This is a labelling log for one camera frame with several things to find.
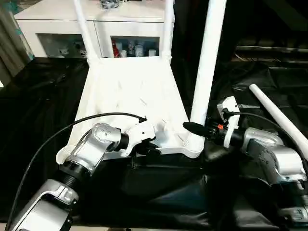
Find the white pipe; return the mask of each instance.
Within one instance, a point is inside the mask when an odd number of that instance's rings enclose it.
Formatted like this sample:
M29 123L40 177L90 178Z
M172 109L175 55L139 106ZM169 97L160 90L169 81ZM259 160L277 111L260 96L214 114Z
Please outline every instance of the white pipe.
M82 11L80 0L74 0L75 10L77 14L77 20L79 23L79 27L81 30L81 35L83 42L85 43L85 47L87 50L87 58L88 59L98 59L98 56L95 52L90 33L87 27L87 21L85 19L84 13Z
M227 0L210 0L208 3L205 32L203 37L197 82L192 104L191 122L205 124L210 98L222 24ZM196 152L196 157L204 148L205 139L190 134L185 142L186 147Z
M173 20L173 0L165 1L165 21L162 57L167 58L171 62L171 37L172 37L172 20Z
M303 153L306 160L308 160L308 140L307 138L297 129L297 127L285 116L284 113L261 91L256 85L252 84L249 86L253 94L258 98L266 110L276 120L280 127L282 127L296 142L298 148Z

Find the black cable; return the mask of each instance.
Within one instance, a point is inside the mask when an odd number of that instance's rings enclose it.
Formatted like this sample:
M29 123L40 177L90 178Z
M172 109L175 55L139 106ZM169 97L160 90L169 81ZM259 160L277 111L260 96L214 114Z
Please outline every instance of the black cable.
M280 127L278 124L276 124L275 122L271 121L270 119L267 119L261 115L257 115L254 113L249 113L249 112L228 112L228 115L232 116L232 115L247 115L247 116L254 116L260 119L263 119L267 122L269 122L270 124L272 124L273 126L275 126L275 128L279 129L280 131L283 132L283 134L285 134L290 140L291 142L294 144L294 146L296 147L296 151L298 152L299 157L301 158L302 162L303 162L303 168L305 170L305 174L308 180L308 164L306 162L306 159L304 157L304 154L302 153L302 151L300 150L300 148L298 147L297 143L295 142L295 140L282 128Z
M81 122L84 122L86 120L89 120L89 119L94 119L94 118L98 118L98 117L103 117L103 116L130 116L130 117L134 117L134 118L137 118L139 120L139 122L144 122L146 121L146 118L143 118L143 117L140 117L138 115L134 115L134 114L130 114L130 113L122 113L122 112L111 112L111 113L102 113L102 114L97 114L97 115L91 115L91 116L88 116L88 117L85 117L85 118L82 118L82 119L79 119L79 120L76 120L75 122L71 123L70 125L62 128L61 130L57 131L56 133L54 133L52 136L50 136L40 147L39 149L36 151L36 153L33 155L33 157L31 158L25 172L24 172L24 175L19 183L19 186L18 186L18 189L17 189L17 192L16 192L16 195L15 195L15 198L14 198L14 201L13 201L13 205L12 205L12 208L11 208L11 212L10 212L10 215L9 215L9 218L8 218L8 221L6 223L6 226L5 226L5 230L4 231L8 231L10 226L11 226L11 222L12 222L12 219L13 219L13 215L14 215L14 212L16 210L16 206L17 206L17 202L18 202L18 199L19 199L19 195L20 195L20 192L21 192L21 189L22 189L22 186L25 182L25 179L27 177L27 174L30 170L30 167L31 165L33 164L34 160L36 159L36 157L38 156L39 152L43 149L43 147L49 143L53 138L55 138L57 135L59 135L61 132L71 128L72 126L76 125L76 124L79 124Z
M80 140L79 140L78 143L82 142L83 139L90 133L91 130L92 130L92 129L89 129L85 134L83 134L83 136L80 138Z

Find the black plastic sheet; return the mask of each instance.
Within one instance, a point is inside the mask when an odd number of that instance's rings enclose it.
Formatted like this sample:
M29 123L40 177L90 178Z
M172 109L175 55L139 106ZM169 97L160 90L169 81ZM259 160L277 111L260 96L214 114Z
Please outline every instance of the black plastic sheet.
M35 150L74 121L87 71L85 60L35 59L0 91L2 222ZM242 111L270 118L247 89L251 83L261 87L307 135L308 72L304 65L219 64L208 115L218 118L218 101L234 95ZM270 124L245 116L240 124L273 130ZM34 163L18 209L57 169L54 158L68 136L69 131L51 142ZM106 161L78 203L74 222L155 229L284 230L269 186L242 175L246 163L239 152L214 163L207 162L204 154L197 159L171 154Z

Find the white cabinet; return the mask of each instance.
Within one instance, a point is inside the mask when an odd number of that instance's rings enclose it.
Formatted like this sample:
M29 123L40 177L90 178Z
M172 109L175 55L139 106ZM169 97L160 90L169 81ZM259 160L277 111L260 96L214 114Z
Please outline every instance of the white cabinet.
M98 0L81 0L90 37L99 57L113 57L112 40L123 49L132 41L143 55L162 49L164 0L123 2L102 9ZM15 15L36 57L81 57L83 44L73 0L43 0Z

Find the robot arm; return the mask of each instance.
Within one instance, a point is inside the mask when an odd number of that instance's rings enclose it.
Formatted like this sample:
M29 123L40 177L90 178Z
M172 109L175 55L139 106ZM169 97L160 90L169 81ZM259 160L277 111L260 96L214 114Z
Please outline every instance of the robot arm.
M134 132L124 134L108 124L96 124L60 165L54 177L43 184L18 214L10 231L69 230L72 225L70 211L104 154L120 149L131 152L134 145L153 138L154 129L145 133L143 129L134 128Z
M210 122L205 128L196 123L184 123L184 127L216 145L239 149L251 157L255 165L243 166L243 174L268 183L277 199L281 216L289 221L290 226L306 226L308 181L299 154L286 147L281 138L271 132L238 128L240 115L228 116L228 113L239 112L234 97L228 97L217 108L224 124Z

